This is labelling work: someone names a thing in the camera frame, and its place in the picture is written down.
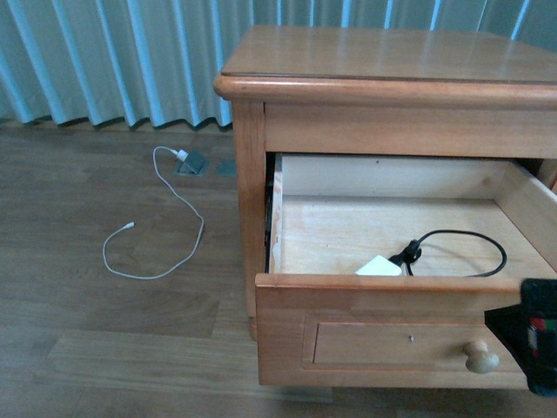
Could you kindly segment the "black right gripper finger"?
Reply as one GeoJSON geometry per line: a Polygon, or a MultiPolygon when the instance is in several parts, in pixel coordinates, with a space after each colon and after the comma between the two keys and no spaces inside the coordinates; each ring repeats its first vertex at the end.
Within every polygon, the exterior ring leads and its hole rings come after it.
{"type": "Polygon", "coordinates": [[[485,324],[527,377],[528,389],[556,396],[556,281],[525,279],[520,303],[484,312],[485,324]]]}

